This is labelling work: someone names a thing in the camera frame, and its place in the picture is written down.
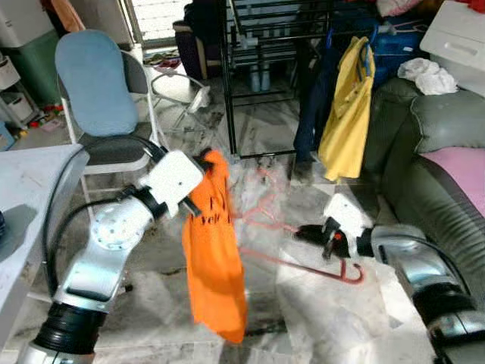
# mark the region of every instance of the chair leg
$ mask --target chair leg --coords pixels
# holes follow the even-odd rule
[[[90,203],[91,199],[89,198],[88,185],[86,183],[86,177],[84,176],[81,176],[81,187],[83,188],[84,199],[86,200],[86,203]],[[89,222],[93,222],[94,211],[92,210],[92,207],[88,207],[88,215],[89,215]]]

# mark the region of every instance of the white table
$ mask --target white table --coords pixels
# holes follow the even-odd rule
[[[0,152],[0,210],[7,230],[0,240],[0,351],[42,261],[42,225],[54,183],[80,146],[65,145]],[[57,226],[86,166],[80,153],[66,170],[53,203]]]

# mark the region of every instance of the gray chair seat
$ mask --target gray chair seat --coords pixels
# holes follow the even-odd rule
[[[152,126],[150,123],[138,123],[131,135],[149,139],[151,134]],[[84,133],[79,139],[79,143],[86,146],[99,139],[97,136]],[[135,140],[113,140],[109,143],[103,143],[90,151],[89,155],[88,166],[135,163],[146,156],[143,145]]]

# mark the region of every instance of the black cable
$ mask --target black cable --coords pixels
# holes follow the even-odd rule
[[[430,247],[431,249],[434,249],[435,251],[438,252],[440,255],[441,259],[443,259],[449,266],[449,268],[452,270],[452,273],[459,278],[459,280],[462,282],[462,286],[465,289],[465,293],[468,296],[471,296],[471,290],[470,287],[468,286],[467,281],[465,280],[465,277],[463,277],[462,273],[458,269],[458,266],[455,264],[453,259],[449,256],[447,252],[445,252],[443,249],[441,249],[439,246],[436,244],[430,243],[426,239],[423,239],[422,237],[415,237],[412,235],[385,235],[385,236],[379,236],[379,239],[385,239],[385,238],[391,238],[391,239],[410,239],[415,241],[416,243],[421,243],[425,246]]]
[[[57,229],[55,236],[53,237],[51,242],[51,249],[48,255],[49,259],[45,267],[50,279],[52,280],[53,287],[56,287],[57,289],[57,286],[59,285],[58,273],[57,273],[57,267],[56,267],[56,255],[57,255],[56,253],[58,251],[59,244],[61,243],[61,238],[64,235],[64,232],[66,231],[69,224],[74,220],[76,216],[78,216],[82,211],[86,210],[89,207],[105,205],[105,204],[113,203],[117,201],[119,201],[119,199],[100,199],[99,201],[85,203],[84,205],[81,205],[75,208],[73,211],[71,211],[69,215],[67,215],[65,219],[59,224],[59,228]],[[55,293],[55,290],[54,292],[51,292],[49,287],[49,293],[53,296]]]
[[[57,277],[55,279],[52,278],[50,276],[49,270],[47,269],[47,267],[50,265],[49,260],[51,255],[49,251],[49,225],[51,222],[51,215],[52,215],[52,203],[54,201],[56,193],[58,192],[58,188],[59,188],[59,185],[61,184],[62,177],[64,176],[64,173],[66,172],[70,163],[79,154],[81,154],[82,152],[88,152],[89,150],[94,149],[97,146],[100,146],[105,143],[110,143],[111,141],[114,141],[114,140],[135,140],[136,142],[143,144],[148,149],[148,153],[150,154],[150,157],[154,162],[159,162],[163,158],[164,154],[167,152],[167,150],[164,147],[157,146],[150,140],[147,140],[140,136],[134,136],[134,135],[109,136],[106,138],[101,138],[99,140],[96,140],[95,142],[90,143],[86,146],[82,146],[64,163],[64,166],[62,167],[61,172],[58,175],[58,179],[55,182],[54,188],[52,189],[52,193],[47,204],[47,210],[45,211],[44,225],[42,226],[42,255],[43,255],[42,264],[44,266],[45,279],[47,281],[48,291],[51,297],[54,296],[58,286],[57,286]]]

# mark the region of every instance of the marble floor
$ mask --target marble floor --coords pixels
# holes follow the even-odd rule
[[[167,79],[163,80],[158,87],[160,92],[163,90],[174,92],[171,96],[180,92],[178,96],[188,97],[187,90],[190,90],[190,86],[184,82]],[[375,221],[382,223],[395,221],[385,201],[365,180],[345,180],[340,184],[332,184],[322,178],[323,167],[318,163],[314,164],[310,178],[308,175],[306,178],[300,178],[293,173],[291,155],[245,160],[230,157],[227,151],[227,126],[224,120],[221,82],[212,80],[210,84],[211,105],[200,110],[196,119],[192,115],[187,115],[181,123],[181,127],[186,128],[185,131],[168,133],[167,138],[172,149],[182,149],[184,152],[196,154],[205,147],[211,146],[225,154],[230,161],[230,188],[238,212],[248,211],[255,207],[263,196],[273,193],[274,199],[268,208],[279,222],[295,228],[301,224],[320,224],[325,202],[333,193],[341,192],[358,202]],[[263,104],[236,109],[238,143],[244,153],[291,147],[297,127],[297,105],[294,102],[279,102],[277,106],[275,105]],[[143,110],[142,103],[139,103],[139,107]],[[166,100],[160,101],[156,113],[162,129],[169,130],[182,111],[180,105],[174,105]],[[197,128],[200,124],[203,126],[202,129],[199,128],[201,131],[189,131],[189,128],[194,126]],[[16,145],[16,148],[68,143],[65,127],[55,130],[48,136],[42,133],[45,132],[31,131]],[[88,183],[91,188],[122,187],[136,176],[137,174],[121,174],[89,177]],[[76,206],[82,202],[83,196],[78,190],[73,197],[72,205]],[[410,313],[406,317],[400,316],[399,320],[396,318],[398,314],[390,315],[390,311],[386,310],[389,300],[382,298],[381,286],[376,283],[379,281],[377,273],[372,281],[374,285],[369,290],[375,293],[373,304],[368,305],[373,309],[366,312],[355,307],[347,307],[343,303],[338,304],[343,300],[343,296],[340,296],[342,289],[336,287],[334,282],[328,284],[324,278],[309,278],[296,274],[291,269],[288,271],[288,268],[282,270],[281,266],[273,262],[242,255],[249,303],[249,323],[243,343],[237,346],[226,343],[203,325],[194,325],[186,285],[186,263],[180,243],[185,217],[186,213],[181,213],[173,219],[163,218],[145,233],[143,241],[133,251],[127,263],[127,271],[134,290],[120,295],[114,311],[108,316],[96,345],[96,364],[306,364],[310,362],[377,364],[379,363],[376,360],[377,357],[391,358],[390,361],[381,361],[386,363],[425,363],[427,361],[422,359],[424,357],[429,359],[430,348],[425,344],[427,341],[424,339],[426,336],[423,331],[424,326],[422,323],[420,325],[419,319],[416,322],[417,314],[413,311],[414,308],[405,306],[408,310],[406,312]],[[252,220],[274,223],[274,221],[268,221],[263,215],[255,215]],[[85,216],[75,221],[69,228],[59,253],[61,268],[66,266],[73,254],[83,245],[83,241],[86,241],[86,227],[87,217]],[[236,232],[238,244],[247,249],[257,250],[271,257],[294,259],[309,265],[323,264],[318,249],[298,242],[284,229],[268,229],[237,220]],[[384,276],[390,277],[393,273],[385,271],[383,275],[381,271],[381,278]],[[384,282],[382,287],[388,287],[385,283],[392,281],[393,289],[400,293],[400,287],[398,284],[396,286],[395,276],[393,277],[389,280],[382,278],[380,280],[381,283]],[[309,282],[314,282],[313,286],[305,286],[310,284]],[[300,288],[308,289],[295,290],[295,284]],[[334,288],[336,293],[329,295],[331,302],[327,302],[321,297],[326,297],[326,290],[331,288]],[[37,293],[46,291],[41,274],[33,285],[33,291]],[[359,294],[361,294],[360,297],[369,297],[369,293],[367,296]],[[327,303],[329,313],[324,315]],[[355,317],[359,317],[361,321],[358,320],[358,322],[364,322],[363,329],[362,332],[355,334],[355,342],[349,341],[350,344],[345,347],[328,350],[322,347],[323,340],[337,342],[337,339],[333,341],[329,339],[332,332],[345,337],[346,331],[330,330],[322,334],[321,327],[312,326],[311,322],[313,320],[318,322],[320,317],[328,319],[331,312],[340,312],[334,310],[336,307],[340,310],[345,307]],[[1,364],[15,361],[22,345],[35,337],[39,326],[45,320],[48,308],[48,303],[26,299],[22,314],[17,320],[16,329],[0,355]],[[405,332],[401,337],[406,338],[409,346],[417,348],[415,351],[421,354],[421,356],[418,355],[420,359],[416,360],[416,356],[411,354],[393,356],[392,350],[387,352],[382,349],[382,347],[388,347],[393,340],[397,340],[391,335],[390,317],[394,317],[402,324],[395,326]],[[373,319],[373,325],[369,326],[369,318]],[[344,323],[353,327],[352,322]],[[373,343],[372,349],[365,346],[370,342]],[[352,358],[360,359],[349,361],[350,356],[344,353],[351,353]]]

